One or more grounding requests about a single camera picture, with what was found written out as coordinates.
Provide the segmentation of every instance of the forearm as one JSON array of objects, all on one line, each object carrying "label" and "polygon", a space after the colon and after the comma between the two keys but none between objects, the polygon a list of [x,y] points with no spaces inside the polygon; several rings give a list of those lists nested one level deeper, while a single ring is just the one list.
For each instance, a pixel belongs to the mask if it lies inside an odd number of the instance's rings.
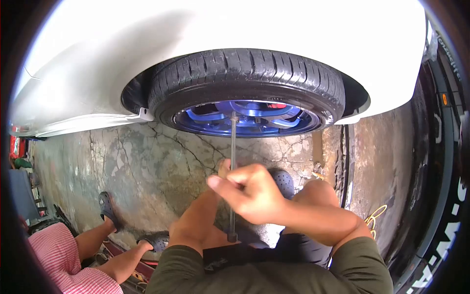
[{"label": "forearm", "polygon": [[351,211],[288,200],[276,224],[293,228],[317,242],[333,246],[334,251],[353,238],[372,237],[364,221]]}]

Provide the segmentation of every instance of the concrete floor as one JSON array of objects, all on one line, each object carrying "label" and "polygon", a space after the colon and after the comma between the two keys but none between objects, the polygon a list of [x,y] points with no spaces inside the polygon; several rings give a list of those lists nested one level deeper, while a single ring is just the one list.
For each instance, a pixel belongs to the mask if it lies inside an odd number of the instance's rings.
[{"label": "concrete floor", "polygon": [[[412,155],[409,105],[354,126],[356,172],[351,209],[367,217],[382,204],[377,243],[384,252],[400,219],[408,189]],[[287,170],[297,188],[322,173],[334,176],[335,145],[322,147],[321,133],[266,139],[240,139],[239,165],[259,162]],[[126,229],[111,239],[129,249],[144,232],[166,230],[205,189],[205,179],[221,158],[230,157],[230,139],[179,132],[157,123],[132,124],[48,138],[31,146],[40,194],[59,205],[78,232],[101,223],[98,193],[110,192]],[[221,205],[216,225],[227,225]],[[278,226],[257,228],[270,246]],[[144,258],[158,259],[158,254]]]},{"label": "concrete floor", "polygon": [[[206,188],[221,158],[230,157],[230,139],[179,132],[157,123],[132,124],[48,138],[31,151],[49,207],[58,204],[78,232],[101,223],[98,193],[112,193],[126,229],[111,239],[124,248],[143,232],[166,230]],[[283,138],[240,139],[240,166],[259,162],[280,167],[301,186],[312,177],[312,134]],[[227,225],[221,205],[216,225]],[[274,246],[281,228],[260,227]]]}]

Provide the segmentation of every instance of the hand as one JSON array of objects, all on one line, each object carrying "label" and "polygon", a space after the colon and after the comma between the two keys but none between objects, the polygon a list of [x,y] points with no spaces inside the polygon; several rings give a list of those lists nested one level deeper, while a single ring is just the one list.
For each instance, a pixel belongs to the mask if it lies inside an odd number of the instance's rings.
[{"label": "hand", "polygon": [[253,224],[276,223],[287,203],[272,176],[260,164],[229,171],[226,179],[211,175],[207,184],[236,213]]}]

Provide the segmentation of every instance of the tire iron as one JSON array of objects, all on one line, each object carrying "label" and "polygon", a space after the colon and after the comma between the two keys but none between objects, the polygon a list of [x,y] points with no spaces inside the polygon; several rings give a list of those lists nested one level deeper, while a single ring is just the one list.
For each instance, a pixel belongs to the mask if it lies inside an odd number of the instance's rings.
[{"label": "tire iron", "polygon": [[[236,124],[238,122],[238,116],[236,115],[235,111],[232,112],[230,121],[232,122],[232,153],[230,156],[230,170],[234,170],[236,168]],[[238,236],[235,232],[235,212],[232,208],[230,208],[230,227],[228,228],[227,241],[235,243],[237,239]]]}]

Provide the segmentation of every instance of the car body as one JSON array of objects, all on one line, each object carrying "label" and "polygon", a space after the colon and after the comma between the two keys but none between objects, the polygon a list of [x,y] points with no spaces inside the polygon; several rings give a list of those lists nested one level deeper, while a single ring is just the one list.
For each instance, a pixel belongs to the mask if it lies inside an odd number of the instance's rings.
[{"label": "car body", "polygon": [[368,100],[336,123],[354,123],[411,99],[426,33],[415,0],[63,0],[19,72],[11,124],[16,136],[47,137],[151,121],[145,107],[123,106],[129,81],[176,56],[220,48],[287,52],[350,76]]}]

